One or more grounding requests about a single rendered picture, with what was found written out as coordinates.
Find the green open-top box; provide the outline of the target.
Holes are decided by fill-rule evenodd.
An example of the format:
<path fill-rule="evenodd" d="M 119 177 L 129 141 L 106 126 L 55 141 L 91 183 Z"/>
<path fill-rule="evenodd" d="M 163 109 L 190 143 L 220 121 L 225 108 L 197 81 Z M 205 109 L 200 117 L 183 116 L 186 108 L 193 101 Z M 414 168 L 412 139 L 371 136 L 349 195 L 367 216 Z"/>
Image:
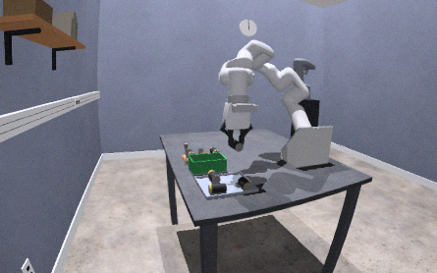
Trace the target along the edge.
<path fill-rule="evenodd" d="M 214 170 L 216 173 L 227 172 L 227 158 L 220 152 L 189 155 L 189 168 L 193 175 L 204 175 Z"/>

